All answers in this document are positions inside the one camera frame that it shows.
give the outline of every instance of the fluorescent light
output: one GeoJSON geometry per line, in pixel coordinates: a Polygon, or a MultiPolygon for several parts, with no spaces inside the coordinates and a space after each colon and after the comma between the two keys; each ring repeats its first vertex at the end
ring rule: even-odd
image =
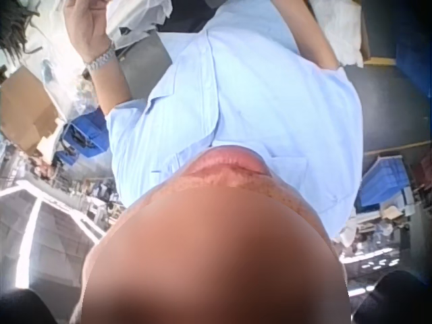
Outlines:
{"type": "Polygon", "coordinates": [[[366,290],[364,288],[358,288],[358,289],[348,291],[348,295],[349,297],[353,297],[353,296],[364,294],[365,292],[366,290]]]}
{"type": "Polygon", "coordinates": [[[105,236],[107,233],[105,233],[98,225],[96,225],[91,219],[89,219],[85,214],[81,213],[80,211],[76,211],[76,214],[81,216],[81,220],[85,221],[89,226],[94,229],[96,232],[98,232],[100,235],[105,236]]]}
{"type": "Polygon", "coordinates": [[[90,238],[92,240],[93,243],[95,243],[95,244],[99,243],[100,240],[81,222],[81,220],[85,217],[85,215],[83,213],[81,213],[75,209],[70,208],[66,204],[62,203],[61,201],[59,201],[56,198],[53,198],[52,196],[50,196],[46,192],[43,192],[41,189],[37,188],[36,186],[34,186],[33,184],[31,184],[30,182],[28,182],[26,180],[20,180],[17,183],[19,186],[26,189],[33,196],[35,196],[39,199],[42,199],[44,203],[47,203],[48,205],[52,206],[53,208],[56,208],[56,209],[58,209],[64,213],[67,213],[74,220],[76,225],[78,225],[78,227],[88,236],[88,238],[90,238]]]}
{"type": "Polygon", "coordinates": [[[354,263],[354,262],[358,262],[358,261],[362,261],[362,260],[367,260],[367,259],[371,259],[373,257],[376,257],[378,255],[381,255],[383,253],[387,253],[392,251],[393,248],[383,248],[381,250],[376,250],[375,252],[370,252],[370,253],[366,253],[363,255],[356,255],[353,257],[345,257],[342,256],[339,258],[339,261],[343,264],[348,264],[348,263],[354,263]]]}
{"type": "Polygon", "coordinates": [[[74,220],[76,225],[92,240],[94,244],[98,244],[100,239],[98,239],[82,222],[80,216],[75,215],[76,211],[71,211],[70,217],[74,220]]]}
{"type": "Polygon", "coordinates": [[[30,252],[32,250],[34,230],[36,229],[36,221],[38,219],[42,202],[41,198],[37,198],[28,218],[26,230],[22,236],[20,257],[18,259],[15,276],[15,287],[17,288],[28,289],[30,285],[30,252]]]}
{"type": "Polygon", "coordinates": [[[5,190],[0,191],[0,198],[7,196],[8,194],[13,194],[14,192],[17,192],[20,190],[22,190],[21,186],[15,186],[15,187],[7,188],[5,190]]]}

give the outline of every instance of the silver watch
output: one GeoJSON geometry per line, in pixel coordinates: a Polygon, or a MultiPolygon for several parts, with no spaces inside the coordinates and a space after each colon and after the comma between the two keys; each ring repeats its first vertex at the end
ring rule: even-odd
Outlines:
{"type": "Polygon", "coordinates": [[[99,56],[93,62],[85,63],[86,69],[88,71],[99,70],[103,65],[111,61],[114,57],[115,57],[115,45],[114,43],[111,43],[111,46],[109,47],[108,51],[106,51],[104,54],[99,56]]]}

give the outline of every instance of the hair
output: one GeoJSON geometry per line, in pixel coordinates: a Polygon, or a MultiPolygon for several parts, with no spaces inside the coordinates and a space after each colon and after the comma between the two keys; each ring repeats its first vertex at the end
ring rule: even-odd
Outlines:
{"type": "Polygon", "coordinates": [[[22,52],[27,53],[26,29],[33,16],[39,13],[24,7],[18,0],[0,1],[0,49],[12,61],[19,60],[22,52]]]}

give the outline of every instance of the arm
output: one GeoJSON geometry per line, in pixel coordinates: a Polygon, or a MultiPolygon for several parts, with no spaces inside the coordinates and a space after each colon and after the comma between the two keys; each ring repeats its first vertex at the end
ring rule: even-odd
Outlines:
{"type": "Polygon", "coordinates": [[[338,59],[304,0],[272,0],[296,40],[300,54],[320,68],[337,70],[338,59]]]}
{"type": "MultiPolygon", "coordinates": [[[[111,45],[107,29],[109,0],[67,0],[65,23],[71,44],[84,62],[91,63],[106,53],[111,45]]],[[[105,115],[131,94],[119,61],[114,58],[100,69],[90,71],[99,104],[105,115]]]]}
{"type": "Polygon", "coordinates": [[[91,71],[90,75],[96,88],[99,105],[105,115],[108,115],[115,106],[132,100],[128,83],[116,58],[100,69],[91,71]]]}

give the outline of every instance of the mouth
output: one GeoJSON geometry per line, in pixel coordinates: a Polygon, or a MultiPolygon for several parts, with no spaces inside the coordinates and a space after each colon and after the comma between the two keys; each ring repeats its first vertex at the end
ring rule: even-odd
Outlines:
{"type": "Polygon", "coordinates": [[[254,151],[241,146],[218,146],[203,153],[186,170],[194,174],[204,169],[220,166],[238,167],[254,173],[270,176],[271,172],[263,158],[254,151]]]}

